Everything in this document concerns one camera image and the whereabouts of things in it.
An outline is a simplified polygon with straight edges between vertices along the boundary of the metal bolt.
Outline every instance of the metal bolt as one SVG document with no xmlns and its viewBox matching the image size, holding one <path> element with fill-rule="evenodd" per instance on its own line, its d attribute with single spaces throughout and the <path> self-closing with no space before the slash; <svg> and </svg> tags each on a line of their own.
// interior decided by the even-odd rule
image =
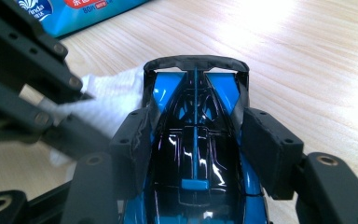
<svg viewBox="0 0 358 224">
<path fill-rule="evenodd" d="M 101 156 L 92 156 L 86 160 L 87 165 L 97 165 L 103 161 Z"/>
<path fill-rule="evenodd" d="M 328 156 L 318 156 L 316 158 L 316 160 L 318 160 L 320 163 L 322 163 L 324 165 L 328 165 L 328 166 L 337 166 L 338 165 L 338 161 L 336 161 L 333 158 L 328 157 Z"/>
<path fill-rule="evenodd" d="M 45 112 L 40 112 L 34 117 L 34 122 L 38 125 L 45 125 L 48 123 L 49 115 Z"/>
<path fill-rule="evenodd" d="M 64 52 L 65 48 L 61 44 L 56 44 L 56 45 L 54 45 L 54 50 L 57 53 L 62 54 Z"/>
<path fill-rule="evenodd" d="M 80 85 L 80 80 L 77 77 L 71 77 L 69 78 L 69 85 L 72 87 L 77 87 Z"/>
</svg>

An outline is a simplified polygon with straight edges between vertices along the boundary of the tissue box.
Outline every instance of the tissue box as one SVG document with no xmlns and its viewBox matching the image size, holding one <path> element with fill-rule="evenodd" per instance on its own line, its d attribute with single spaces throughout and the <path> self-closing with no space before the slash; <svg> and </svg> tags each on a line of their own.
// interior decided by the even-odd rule
<svg viewBox="0 0 358 224">
<path fill-rule="evenodd" d="M 106 20 L 147 0 L 15 0 L 45 31 L 60 36 Z"/>
</svg>

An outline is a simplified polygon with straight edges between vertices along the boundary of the blue toy car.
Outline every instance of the blue toy car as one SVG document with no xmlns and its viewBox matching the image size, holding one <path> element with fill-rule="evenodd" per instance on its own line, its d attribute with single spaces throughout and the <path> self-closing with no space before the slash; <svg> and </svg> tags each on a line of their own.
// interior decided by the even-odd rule
<svg viewBox="0 0 358 224">
<path fill-rule="evenodd" d="M 173 67 L 182 71 L 167 72 Z M 215 67 L 228 71 L 210 72 Z M 152 153 L 145 189 L 127 202 L 124 223 L 268 223 L 263 191 L 239 146 L 248 72 L 245 63 L 217 56 L 145 65 Z"/>
</svg>

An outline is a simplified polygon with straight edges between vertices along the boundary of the car body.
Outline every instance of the car body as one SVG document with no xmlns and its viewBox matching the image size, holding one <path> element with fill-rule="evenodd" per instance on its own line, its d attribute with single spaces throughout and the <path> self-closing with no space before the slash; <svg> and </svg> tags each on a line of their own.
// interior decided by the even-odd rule
<svg viewBox="0 0 358 224">
<path fill-rule="evenodd" d="M 234 69 L 227 60 L 240 71 L 209 72 Z M 171 66 L 185 71 L 156 72 Z M 241 124 L 232 119 L 248 105 L 247 75 L 245 63 L 216 56 L 145 66 L 152 153 L 144 191 L 126 203 L 124 223 L 268 222 L 262 189 L 241 153 Z"/>
</svg>

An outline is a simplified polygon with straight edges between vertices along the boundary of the wooden table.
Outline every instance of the wooden table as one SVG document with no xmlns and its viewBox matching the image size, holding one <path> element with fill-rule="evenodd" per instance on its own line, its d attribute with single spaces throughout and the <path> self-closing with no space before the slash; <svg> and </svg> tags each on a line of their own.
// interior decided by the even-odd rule
<svg viewBox="0 0 358 224">
<path fill-rule="evenodd" d="M 215 54 L 251 68 L 251 106 L 358 174 L 358 0 L 154 0 L 62 40 L 79 75 L 112 76 L 157 57 Z M 66 167 L 48 147 L 0 144 L 0 190 L 32 199 Z M 268 200 L 275 223 L 297 223 L 294 202 Z"/>
</svg>

